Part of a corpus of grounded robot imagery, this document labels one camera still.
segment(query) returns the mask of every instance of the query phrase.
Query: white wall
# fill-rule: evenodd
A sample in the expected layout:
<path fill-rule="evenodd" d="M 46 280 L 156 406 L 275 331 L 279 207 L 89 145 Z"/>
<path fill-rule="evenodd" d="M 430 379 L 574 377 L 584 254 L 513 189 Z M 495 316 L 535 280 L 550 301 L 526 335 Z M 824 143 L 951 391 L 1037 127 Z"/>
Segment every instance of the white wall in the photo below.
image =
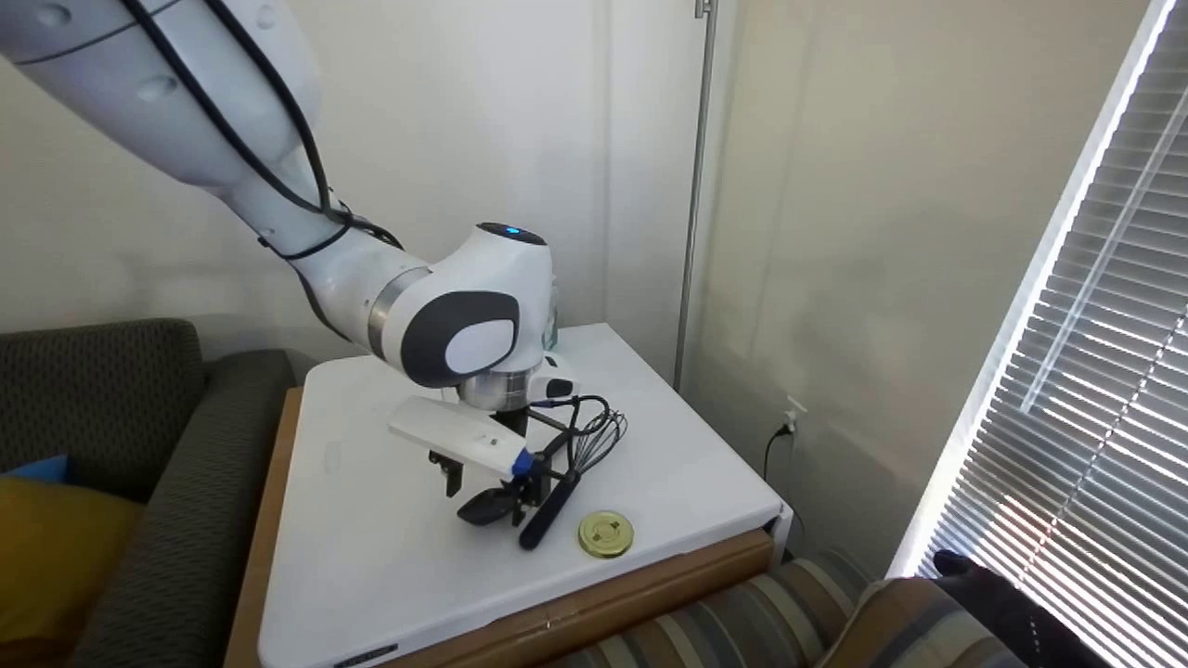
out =
<path fill-rule="evenodd" d="M 673 226 L 686 222 L 686 189 L 668 192 L 659 175 L 676 164 L 691 185 L 682 97 L 699 87 L 694 24 L 663 24 L 673 12 L 676 0 L 293 0 L 322 67 L 319 145 L 336 189 L 422 262 L 478 218 L 542 232 L 561 269 L 561 322 L 615 316 L 654 365 L 673 365 L 682 280 Z M 640 77 L 640 55 L 668 67 Z M 138 164 L 10 67 L 0 99 L 0 331 L 190 316 L 207 352 L 349 352 L 290 269 L 214 201 Z M 615 197 L 640 184 L 668 189 Z M 610 274 L 635 295 L 612 297 Z"/>
<path fill-rule="evenodd" d="M 879 576 L 1145 0 L 746 0 L 686 398 Z"/>

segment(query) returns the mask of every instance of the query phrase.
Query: window blinds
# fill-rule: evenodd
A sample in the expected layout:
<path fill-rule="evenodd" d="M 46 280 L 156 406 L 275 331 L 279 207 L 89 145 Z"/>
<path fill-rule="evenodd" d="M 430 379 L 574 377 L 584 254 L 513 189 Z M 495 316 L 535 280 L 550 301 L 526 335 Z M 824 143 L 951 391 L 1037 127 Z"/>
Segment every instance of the window blinds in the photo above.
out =
<path fill-rule="evenodd" d="M 978 425 L 927 555 L 999 567 L 1113 666 L 1188 666 L 1188 4 Z"/>

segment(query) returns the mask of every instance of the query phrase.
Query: green disc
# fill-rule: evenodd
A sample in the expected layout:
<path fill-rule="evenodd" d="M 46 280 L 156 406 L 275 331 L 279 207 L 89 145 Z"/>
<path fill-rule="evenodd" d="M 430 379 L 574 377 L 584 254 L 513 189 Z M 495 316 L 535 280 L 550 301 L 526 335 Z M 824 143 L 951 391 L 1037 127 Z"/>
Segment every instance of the green disc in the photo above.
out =
<path fill-rule="evenodd" d="M 584 525 L 581 525 L 581 546 L 589 558 L 612 562 L 612 558 L 628 555 L 631 542 L 635 542 L 635 527 L 619 514 L 603 510 L 603 514 L 584 518 Z"/>

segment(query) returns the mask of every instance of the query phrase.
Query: black wire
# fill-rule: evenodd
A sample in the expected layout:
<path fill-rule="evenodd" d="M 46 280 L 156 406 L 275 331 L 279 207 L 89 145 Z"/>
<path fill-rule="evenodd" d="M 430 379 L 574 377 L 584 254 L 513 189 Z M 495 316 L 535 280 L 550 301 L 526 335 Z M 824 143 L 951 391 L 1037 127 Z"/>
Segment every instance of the black wire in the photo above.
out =
<path fill-rule="evenodd" d="M 770 446 L 766 446 L 766 468 L 761 476 L 774 484 L 774 448 L 779 438 L 792 438 L 795 441 L 795 431 L 787 425 L 779 425 L 779 431 L 774 431 Z"/>
<path fill-rule="evenodd" d="M 599 393 L 581 393 L 581 398 L 566 398 L 566 403 L 535 403 L 532 409 L 568 409 L 568 425 L 537 416 L 550 427 L 561 427 L 557 438 L 566 438 L 566 453 L 568 453 L 568 471 L 566 476 L 588 476 L 589 468 L 599 468 L 624 438 L 624 416 L 610 409 L 604 398 Z M 553 453 L 561 448 L 561 441 L 550 441 L 542 448 L 542 466 L 550 468 Z"/>
<path fill-rule="evenodd" d="M 264 55 L 264 50 L 253 43 L 253 35 L 239 24 L 239 14 L 232 14 L 232 8 L 222 0 L 207 0 L 207 8 L 214 12 L 214 18 L 227 26 L 227 35 L 239 43 L 239 50 L 248 51 L 248 59 L 256 62 L 256 71 L 264 75 L 264 81 L 270 87 L 270 92 L 282 99 L 298 138 L 301 138 L 301 150 L 305 150 L 305 159 L 308 159 L 308 171 L 319 185 L 319 207 L 331 213 L 331 185 L 327 185 L 327 171 L 322 171 L 322 158 L 319 158 L 319 143 L 311 138 L 308 132 L 308 118 L 293 97 L 293 90 L 286 87 L 286 77 L 270 67 L 270 59 Z"/>
<path fill-rule="evenodd" d="M 327 175 L 322 175 L 322 159 L 319 159 L 319 150 L 315 150 L 315 138 L 308 132 L 308 118 L 293 97 L 293 90 L 286 87 L 286 77 L 270 67 L 270 59 L 260 51 L 260 46 L 245 35 L 245 26 L 227 12 L 222 0 L 207 0 L 207 8 L 214 12 L 214 18 L 227 26 L 227 35 L 248 51 L 248 59 L 256 62 L 256 71 L 264 75 L 264 81 L 270 87 L 270 92 L 282 99 L 298 138 L 301 138 L 301 150 L 305 150 L 305 159 L 308 159 L 308 171 L 315 180 L 315 189 L 319 189 L 319 205 L 298 197 L 275 171 L 269 171 L 269 164 L 245 145 L 245 138 L 232 127 L 232 118 L 220 112 L 220 106 L 207 97 L 207 90 L 198 81 L 198 75 L 186 67 L 186 59 L 177 55 L 177 50 L 172 46 L 172 38 L 156 26 L 156 18 L 144 12 L 143 0 L 123 0 L 123 8 L 134 14 L 134 24 L 144 31 L 144 38 L 151 43 L 151 50 L 167 59 L 167 67 L 177 75 L 177 81 L 186 87 L 186 92 L 198 99 L 198 107 L 213 118 L 213 127 L 222 133 L 222 143 L 279 192 L 286 197 L 290 205 L 305 207 L 305 213 L 315 213 L 315 215 L 327 215 L 337 222 L 336 236 L 327 236 L 322 242 L 301 250 L 301 254 L 279 254 L 282 262 L 305 262 L 305 255 L 315 255 L 322 254 L 327 245 L 336 245 L 337 238 L 345 238 L 345 232 L 364 232 L 392 250 L 405 250 L 390 232 L 368 222 L 368 218 L 358 218 L 349 207 L 331 207 L 331 185 L 327 185 Z"/>
<path fill-rule="evenodd" d="M 194 71 L 186 67 L 186 59 L 177 55 L 177 50 L 172 46 L 172 38 L 156 26 L 156 18 L 144 12 L 143 0 L 123 0 L 123 8 L 138 18 L 138 26 L 149 35 L 149 43 L 156 46 L 156 51 L 172 62 L 172 71 L 177 75 L 177 81 L 186 87 L 186 92 L 198 99 L 198 107 L 214 122 L 214 132 L 222 133 L 222 143 L 275 189 L 282 192 L 290 205 L 305 207 L 305 213 L 322 213 L 319 205 L 308 205 L 305 197 L 298 197 L 279 175 L 270 175 L 264 168 L 264 159 L 245 145 L 245 138 L 227 122 L 222 107 L 207 97 L 207 90 L 194 77 Z"/>

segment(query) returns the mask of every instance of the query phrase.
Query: sofa armrest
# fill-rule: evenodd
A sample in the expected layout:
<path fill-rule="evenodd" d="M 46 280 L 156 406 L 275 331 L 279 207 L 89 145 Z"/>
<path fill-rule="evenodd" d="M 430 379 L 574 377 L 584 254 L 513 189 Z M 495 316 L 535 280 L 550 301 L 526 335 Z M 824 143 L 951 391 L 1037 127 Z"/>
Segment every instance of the sofa armrest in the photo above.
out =
<path fill-rule="evenodd" d="M 847 566 L 800 558 L 553 666 L 818 666 L 857 597 L 860 579 Z"/>
<path fill-rule="evenodd" d="M 202 391 L 186 320 L 0 335 L 0 468 L 71 453 L 71 484 L 144 505 Z"/>
<path fill-rule="evenodd" d="M 860 597 L 822 666 L 1020 668 L 1026 661 L 936 583 L 887 579 Z"/>
<path fill-rule="evenodd" d="M 207 369 L 204 398 L 73 666 L 220 666 L 290 379 L 286 352 L 242 352 Z"/>

